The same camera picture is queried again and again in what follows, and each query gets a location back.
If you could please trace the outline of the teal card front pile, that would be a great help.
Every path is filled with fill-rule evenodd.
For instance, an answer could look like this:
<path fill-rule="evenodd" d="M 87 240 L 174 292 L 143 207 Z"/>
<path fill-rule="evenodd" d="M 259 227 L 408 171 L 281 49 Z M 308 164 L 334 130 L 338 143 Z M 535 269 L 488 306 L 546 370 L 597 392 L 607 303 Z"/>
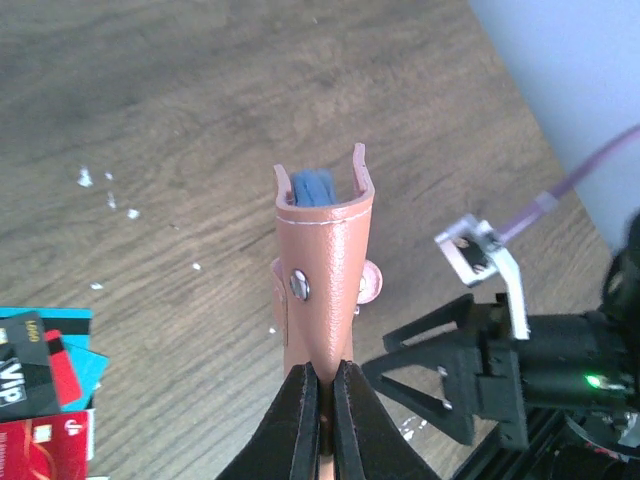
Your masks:
<path fill-rule="evenodd" d="M 30 311 L 40 315 L 46 331 L 58 330 L 61 333 L 62 343 L 69 354 L 71 365 L 82 389 L 82 396 L 62 406 L 62 411 L 71 412 L 91 408 L 94 391 L 100 386 L 101 378 L 109 363 L 106 356 L 89 350 L 92 312 L 77 308 L 2 307 L 1 318 Z"/>

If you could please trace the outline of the red gold logo card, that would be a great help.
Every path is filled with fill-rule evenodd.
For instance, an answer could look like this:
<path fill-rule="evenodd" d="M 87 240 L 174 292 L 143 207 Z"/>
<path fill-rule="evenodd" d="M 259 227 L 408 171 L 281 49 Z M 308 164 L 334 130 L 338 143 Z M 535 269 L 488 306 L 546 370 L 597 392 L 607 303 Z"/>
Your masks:
<path fill-rule="evenodd" d="M 91 412 L 83 410 L 1 424 L 1 478 L 85 479 Z"/>

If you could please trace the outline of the pink leather card holder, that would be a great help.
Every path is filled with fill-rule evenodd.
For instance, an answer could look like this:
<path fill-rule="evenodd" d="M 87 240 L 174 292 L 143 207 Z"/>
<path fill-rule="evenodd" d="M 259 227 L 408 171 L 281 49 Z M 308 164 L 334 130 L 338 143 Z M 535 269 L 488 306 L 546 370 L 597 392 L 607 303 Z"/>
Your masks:
<path fill-rule="evenodd" d="M 330 177 L 274 168 L 279 256 L 271 278 L 284 369 L 313 365 L 326 422 L 332 420 L 331 383 L 338 366 L 353 357 L 354 317 L 383 284 L 381 271 L 366 258 L 375 188 L 362 143 L 354 147 L 352 173 L 353 196 L 339 202 Z"/>

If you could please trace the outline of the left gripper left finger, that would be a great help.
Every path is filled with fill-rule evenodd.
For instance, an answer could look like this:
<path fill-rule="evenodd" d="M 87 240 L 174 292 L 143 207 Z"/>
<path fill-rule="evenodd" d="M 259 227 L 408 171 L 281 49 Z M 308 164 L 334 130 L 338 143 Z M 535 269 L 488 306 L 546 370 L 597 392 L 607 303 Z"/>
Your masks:
<path fill-rule="evenodd" d="M 257 430 L 218 480 L 310 480 L 319 472 L 319 382 L 291 368 Z"/>

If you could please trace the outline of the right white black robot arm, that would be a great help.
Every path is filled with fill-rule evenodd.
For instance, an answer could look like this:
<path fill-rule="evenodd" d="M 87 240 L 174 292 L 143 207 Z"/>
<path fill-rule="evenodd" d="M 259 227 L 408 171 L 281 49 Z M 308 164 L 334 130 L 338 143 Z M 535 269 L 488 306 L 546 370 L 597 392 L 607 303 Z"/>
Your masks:
<path fill-rule="evenodd" d="M 501 275 L 494 301 L 464 295 L 387 334 L 369 383 L 464 445 L 494 423 L 460 479 L 637 478 L 638 224 L 595 310 L 530 316 L 517 268 Z"/>

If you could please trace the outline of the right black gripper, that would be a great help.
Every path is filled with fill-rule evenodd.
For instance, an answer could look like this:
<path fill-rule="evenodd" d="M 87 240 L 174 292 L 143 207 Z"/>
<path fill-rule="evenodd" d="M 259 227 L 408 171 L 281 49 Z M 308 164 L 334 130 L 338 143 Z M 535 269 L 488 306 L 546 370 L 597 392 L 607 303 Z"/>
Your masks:
<path fill-rule="evenodd" d="M 600 415 L 616 429 L 639 410 L 639 349 L 626 325 L 603 310 L 538 315 L 526 340 L 510 332 L 507 297 L 476 307 L 482 324 L 470 329 L 474 296 L 462 295 L 383 336 L 386 350 L 398 350 L 361 366 L 374 390 L 405 406 L 462 445 L 475 437 L 473 415 L 496 421 L 504 447 L 524 450 L 531 440 L 528 412 L 534 408 L 570 415 Z M 454 323 L 454 330 L 407 344 L 409 339 Z M 447 375 L 438 399 L 386 376 L 420 366 Z"/>

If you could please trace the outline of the black red striped card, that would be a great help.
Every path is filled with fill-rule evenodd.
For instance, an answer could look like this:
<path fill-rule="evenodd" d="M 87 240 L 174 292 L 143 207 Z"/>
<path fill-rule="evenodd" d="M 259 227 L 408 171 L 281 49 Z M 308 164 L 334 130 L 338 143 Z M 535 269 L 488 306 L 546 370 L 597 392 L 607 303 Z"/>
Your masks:
<path fill-rule="evenodd" d="M 56 415 L 83 397 L 60 332 L 38 312 L 1 320 L 1 420 Z"/>

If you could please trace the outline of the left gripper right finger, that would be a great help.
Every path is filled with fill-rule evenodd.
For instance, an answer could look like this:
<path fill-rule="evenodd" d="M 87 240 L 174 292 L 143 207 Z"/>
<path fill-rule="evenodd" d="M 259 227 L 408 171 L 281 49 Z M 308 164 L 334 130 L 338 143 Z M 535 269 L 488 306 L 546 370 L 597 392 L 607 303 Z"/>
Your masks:
<path fill-rule="evenodd" d="M 343 361 L 333 382 L 333 447 L 338 479 L 436 479 L 407 443 L 361 368 Z"/>

